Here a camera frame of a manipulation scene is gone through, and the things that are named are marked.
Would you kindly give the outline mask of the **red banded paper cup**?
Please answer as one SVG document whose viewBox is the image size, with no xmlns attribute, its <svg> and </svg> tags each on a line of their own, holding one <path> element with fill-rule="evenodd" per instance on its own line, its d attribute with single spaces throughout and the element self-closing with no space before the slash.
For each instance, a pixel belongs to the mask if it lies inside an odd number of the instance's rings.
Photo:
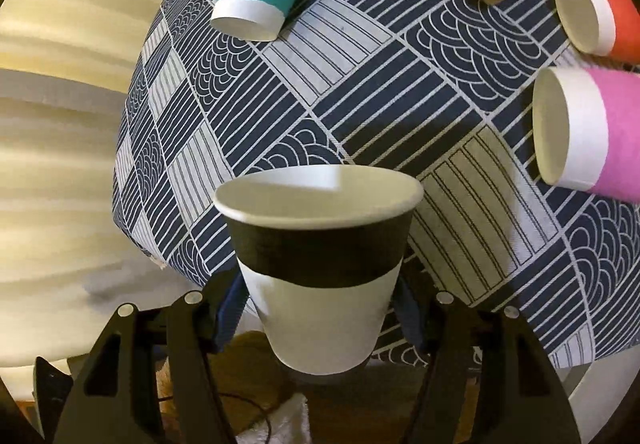
<svg viewBox="0 0 640 444">
<path fill-rule="evenodd" d="M 555 0 L 566 36 L 580 52 L 639 64 L 639 11 L 632 0 Z"/>
</svg>

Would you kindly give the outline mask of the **white fluffy towel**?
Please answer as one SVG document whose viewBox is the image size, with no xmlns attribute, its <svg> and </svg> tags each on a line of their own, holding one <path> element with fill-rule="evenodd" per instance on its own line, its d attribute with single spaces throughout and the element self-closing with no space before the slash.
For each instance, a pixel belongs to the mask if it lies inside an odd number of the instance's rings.
<svg viewBox="0 0 640 444">
<path fill-rule="evenodd" d="M 242 444 L 311 444 L 309 410 L 304 394 L 295 393 L 270 412 L 265 420 L 254 424 L 236 437 Z"/>
</svg>

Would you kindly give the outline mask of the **navy patterned tablecloth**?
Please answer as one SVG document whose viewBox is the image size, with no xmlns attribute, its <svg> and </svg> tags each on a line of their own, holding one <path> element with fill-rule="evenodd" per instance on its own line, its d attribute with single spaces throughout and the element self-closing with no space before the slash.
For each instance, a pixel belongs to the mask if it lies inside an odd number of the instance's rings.
<svg viewBox="0 0 640 444">
<path fill-rule="evenodd" d="M 554 366 L 639 341 L 639 210 L 548 186 L 530 84 L 587 66 L 554 0 L 298 0 L 281 36 L 214 30 L 215 0 L 162 0 L 122 110 L 116 225 L 197 284 L 234 253 L 213 203 L 271 168 L 419 179 L 405 261 L 470 305 L 525 314 Z"/>
</svg>

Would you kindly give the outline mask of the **pink banded paper cup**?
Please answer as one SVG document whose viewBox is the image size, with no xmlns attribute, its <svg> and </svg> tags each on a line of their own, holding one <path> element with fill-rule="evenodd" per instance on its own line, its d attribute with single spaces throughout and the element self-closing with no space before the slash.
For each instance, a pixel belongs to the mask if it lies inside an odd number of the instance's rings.
<svg viewBox="0 0 640 444">
<path fill-rule="evenodd" d="M 533 134 L 544 183 L 638 203 L 637 74 L 545 68 L 534 83 Z"/>
</svg>

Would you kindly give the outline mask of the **cream curtain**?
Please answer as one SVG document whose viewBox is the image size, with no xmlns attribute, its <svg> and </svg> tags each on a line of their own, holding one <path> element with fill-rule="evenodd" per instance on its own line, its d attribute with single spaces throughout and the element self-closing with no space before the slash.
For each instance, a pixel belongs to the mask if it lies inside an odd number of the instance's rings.
<svg viewBox="0 0 640 444">
<path fill-rule="evenodd" d="M 111 211 L 120 115 L 160 1 L 3 1 L 3 367 L 84 354 L 117 305 L 191 288 Z"/>
</svg>

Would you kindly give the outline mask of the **black and white paper cup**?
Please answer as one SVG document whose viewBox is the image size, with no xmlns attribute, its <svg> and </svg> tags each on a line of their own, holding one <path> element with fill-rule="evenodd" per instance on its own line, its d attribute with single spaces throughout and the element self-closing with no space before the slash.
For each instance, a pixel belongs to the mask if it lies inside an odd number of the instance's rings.
<svg viewBox="0 0 640 444">
<path fill-rule="evenodd" d="M 309 377 L 369 360 L 423 186 L 356 165 L 277 168 L 215 192 L 250 300 L 280 362 Z"/>
</svg>

